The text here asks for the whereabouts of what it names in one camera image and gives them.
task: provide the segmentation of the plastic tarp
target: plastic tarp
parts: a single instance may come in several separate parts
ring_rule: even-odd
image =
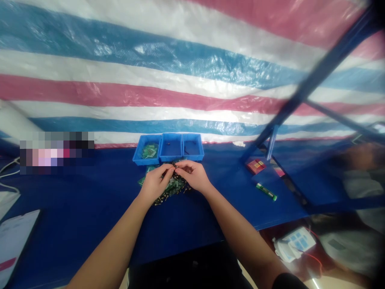
[[[92,131],[97,148],[141,134],[255,139],[366,2],[0,1],[0,99],[45,131]],[[362,124],[385,115],[377,33],[311,95]],[[303,104],[277,139],[354,132]],[[2,133],[7,139],[12,135]]]

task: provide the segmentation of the blue storage box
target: blue storage box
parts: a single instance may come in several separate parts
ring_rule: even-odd
[[[161,150],[161,140],[162,136],[160,134],[144,134],[140,136],[138,146],[136,147],[136,151],[132,160],[137,165],[158,165],[159,164],[159,153]],[[153,159],[142,159],[143,149],[146,145],[156,143],[158,144],[158,152],[156,157]]]
[[[162,134],[160,160],[170,162],[182,158],[182,135],[174,133]]]
[[[192,161],[201,161],[205,156],[200,134],[183,135],[183,157]]]

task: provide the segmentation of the black sleeve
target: black sleeve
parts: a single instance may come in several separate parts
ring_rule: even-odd
[[[304,283],[290,273],[278,275],[273,283],[272,289],[308,289]]]

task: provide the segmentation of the red wire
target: red wire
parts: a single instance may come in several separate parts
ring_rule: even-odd
[[[305,255],[308,255],[308,256],[312,257],[312,258],[315,259],[318,263],[320,263],[320,278],[321,278],[321,277],[322,277],[322,263],[321,263],[321,261],[319,261],[316,257],[314,257],[313,255],[310,255],[310,254],[308,254],[308,253],[306,253],[306,252],[302,252],[302,253],[304,253]]]
[[[314,236],[316,236],[317,237],[317,239],[320,239],[318,236],[317,236],[317,234],[316,233],[314,233],[312,230],[310,230],[309,228],[306,228],[306,227],[304,227],[306,230],[308,230],[309,232],[311,232]]]

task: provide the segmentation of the small red box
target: small red box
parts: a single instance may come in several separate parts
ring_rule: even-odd
[[[251,170],[253,174],[256,175],[264,168],[266,168],[266,165],[260,159],[255,159],[254,161],[248,163],[247,167]]]

